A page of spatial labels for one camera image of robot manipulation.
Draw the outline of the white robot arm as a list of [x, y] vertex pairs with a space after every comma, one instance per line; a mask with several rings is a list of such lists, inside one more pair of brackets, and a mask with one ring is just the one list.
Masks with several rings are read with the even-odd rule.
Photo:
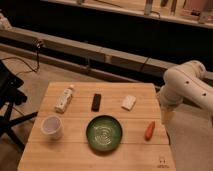
[[205, 110], [213, 124], [213, 87], [203, 81], [205, 73], [205, 66], [197, 60], [170, 67], [164, 72], [164, 85], [158, 92], [163, 124], [172, 119], [173, 110], [184, 98]]

